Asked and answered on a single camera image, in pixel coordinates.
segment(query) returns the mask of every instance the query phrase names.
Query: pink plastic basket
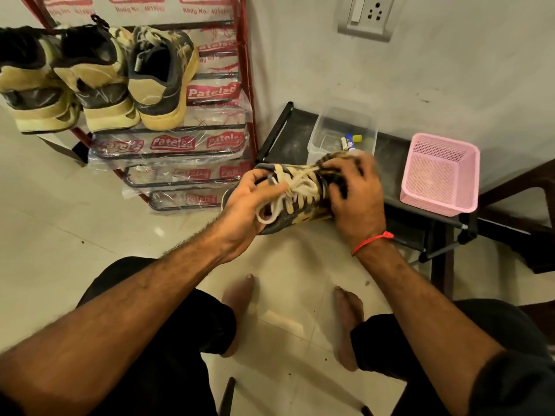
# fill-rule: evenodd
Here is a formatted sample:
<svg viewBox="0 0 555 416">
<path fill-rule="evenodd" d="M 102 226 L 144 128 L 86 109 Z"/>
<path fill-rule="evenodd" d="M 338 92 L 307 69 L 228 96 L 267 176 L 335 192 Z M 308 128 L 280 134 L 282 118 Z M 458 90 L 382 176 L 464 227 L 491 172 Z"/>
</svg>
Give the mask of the pink plastic basket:
<svg viewBox="0 0 555 416">
<path fill-rule="evenodd" d="M 470 143 L 418 133 L 412 138 L 401 201 L 443 216 L 478 207 L 480 150 Z"/>
</svg>

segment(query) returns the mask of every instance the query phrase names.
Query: shoe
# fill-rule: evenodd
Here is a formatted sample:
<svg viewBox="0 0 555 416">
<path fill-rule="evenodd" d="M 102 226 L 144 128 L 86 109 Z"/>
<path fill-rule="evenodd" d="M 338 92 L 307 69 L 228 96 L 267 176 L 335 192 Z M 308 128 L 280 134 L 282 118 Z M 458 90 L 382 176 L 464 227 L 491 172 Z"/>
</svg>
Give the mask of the shoe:
<svg viewBox="0 0 555 416">
<path fill-rule="evenodd" d="M 79 98 L 90 131 L 133 127 L 140 116 L 127 90 L 132 35 L 92 18 L 95 25 L 64 31 L 62 58 L 54 62 L 54 71 Z"/>
<path fill-rule="evenodd" d="M 0 93 L 19 131 L 67 130 L 79 117 L 73 92 L 52 71 L 59 39 L 42 29 L 0 29 Z"/>
<path fill-rule="evenodd" d="M 199 67 L 199 52 L 182 30 L 136 27 L 129 62 L 129 92 L 150 130 L 183 125 L 187 85 Z"/>
<path fill-rule="evenodd" d="M 260 216 L 260 211 L 267 205 L 257 210 L 258 221 L 266 224 L 259 235 L 269 235 L 296 223 L 333 217 L 328 196 L 329 184 L 337 184 L 343 198 L 347 198 L 347 184 L 340 170 L 323 168 L 325 162 L 336 157 L 354 160 L 360 169 L 357 158 L 342 151 L 324 156 L 315 165 L 258 164 L 255 166 L 255 169 L 266 169 L 272 172 L 267 177 L 271 185 L 277 185 L 283 181 L 289 185 L 288 192 L 269 204 L 269 218 Z M 229 197 L 238 185 L 239 183 L 226 191 L 221 201 L 222 209 L 225 208 Z"/>
</svg>

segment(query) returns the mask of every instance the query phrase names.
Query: power outlet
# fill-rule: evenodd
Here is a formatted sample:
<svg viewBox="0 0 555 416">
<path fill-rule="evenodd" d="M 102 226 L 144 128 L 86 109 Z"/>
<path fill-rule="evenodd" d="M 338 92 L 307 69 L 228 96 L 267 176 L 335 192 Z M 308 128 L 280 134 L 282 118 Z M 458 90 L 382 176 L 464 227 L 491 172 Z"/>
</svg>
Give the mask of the power outlet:
<svg viewBox="0 0 555 416">
<path fill-rule="evenodd" d="M 358 23 L 352 21 L 351 25 L 358 29 L 369 30 L 373 33 L 382 35 L 384 33 L 387 18 L 391 12 L 394 0 L 365 0 L 362 7 L 362 13 Z"/>
<path fill-rule="evenodd" d="M 340 33 L 388 42 L 405 0 L 342 0 Z"/>
</svg>

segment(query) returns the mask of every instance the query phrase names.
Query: foot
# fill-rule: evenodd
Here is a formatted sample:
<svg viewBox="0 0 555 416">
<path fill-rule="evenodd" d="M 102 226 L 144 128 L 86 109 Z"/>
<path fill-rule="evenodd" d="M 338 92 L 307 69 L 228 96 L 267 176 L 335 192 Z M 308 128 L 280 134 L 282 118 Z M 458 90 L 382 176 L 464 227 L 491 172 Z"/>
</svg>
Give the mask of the foot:
<svg viewBox="0 0 555 416">
<path fill-rule="evenodd" d="M 355 351 L 352 349 L 351 330 L 364 322 L 362 300 L 352 292 L 345 292 L 339 286 L 334 289 L 335 309 L 341 326 L 341 341 L 336 351 L 337 360 L 351 372 L 358 369 Z"/>
<path fill-rule="evenodd" d="M 249 307 L 251 298 L 253 297 L 254 290 L 254 276 L 247 274 L 246 278 L 239 282 L 233 283 L 228 286 L 224 292 L 221 302 L 226 304 L 233 310 L 235 314 L 235 321 L 237 322 L 237 329 L 232 343 L 229 345 L 225 353 L 222 355 L 225 358 L 233 356 L 239 348 L 239 330 L 246 310 Z"/>
</svg>

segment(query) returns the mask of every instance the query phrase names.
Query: black table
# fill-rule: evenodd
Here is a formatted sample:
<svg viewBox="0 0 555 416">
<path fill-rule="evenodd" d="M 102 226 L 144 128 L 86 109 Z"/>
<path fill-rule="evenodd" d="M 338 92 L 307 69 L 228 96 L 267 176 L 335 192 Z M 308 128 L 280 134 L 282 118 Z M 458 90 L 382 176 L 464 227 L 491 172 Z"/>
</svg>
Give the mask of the black table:
<svg viewBox="0 0 555 416">
<path fill-rule="evenodd" d="M 318 118 L 312 112 L 295 109 L 289 102 L 260 149 L 258 163 L 304 165 L 308 142 Z M 476 238 L 476 213 L 447 217 L 418 209 L 399 200 L 410 140 L 378 132 L 374 157 L 384 188 L 387 230 L 395 234 L 395 242 L 420 251 L 419 262 L 432 260 L 432 281 L 443 284 L 452 279 L 452 250 Z M 461 233 L 454 240 L 454 229 Z"/>
</svg>

